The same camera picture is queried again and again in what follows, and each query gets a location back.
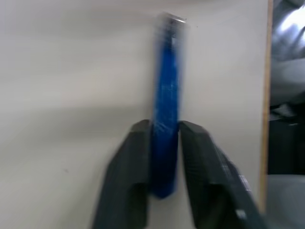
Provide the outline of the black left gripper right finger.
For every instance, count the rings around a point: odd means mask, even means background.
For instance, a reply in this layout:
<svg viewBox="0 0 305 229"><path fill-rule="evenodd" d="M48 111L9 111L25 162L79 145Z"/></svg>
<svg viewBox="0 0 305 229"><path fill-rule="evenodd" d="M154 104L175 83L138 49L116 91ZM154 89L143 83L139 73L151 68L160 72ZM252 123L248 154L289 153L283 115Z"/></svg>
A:
<svg viewBox="0 0 305 229"><path fill-rule="evenodd" d="M184 174L197 229L265 229L247 180L201 126L181 121Z"/></svg>

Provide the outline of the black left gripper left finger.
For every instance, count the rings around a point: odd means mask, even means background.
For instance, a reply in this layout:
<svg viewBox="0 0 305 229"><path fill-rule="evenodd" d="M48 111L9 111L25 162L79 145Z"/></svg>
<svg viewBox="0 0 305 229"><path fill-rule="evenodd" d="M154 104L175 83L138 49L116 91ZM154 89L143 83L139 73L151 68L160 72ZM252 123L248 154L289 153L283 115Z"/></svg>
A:
<svg viewBox="0 0 305 229"><path fill-rule="evenodd" d="M110 161L94 229L143 229L148 222L150 122L135 123Z"/></svg>

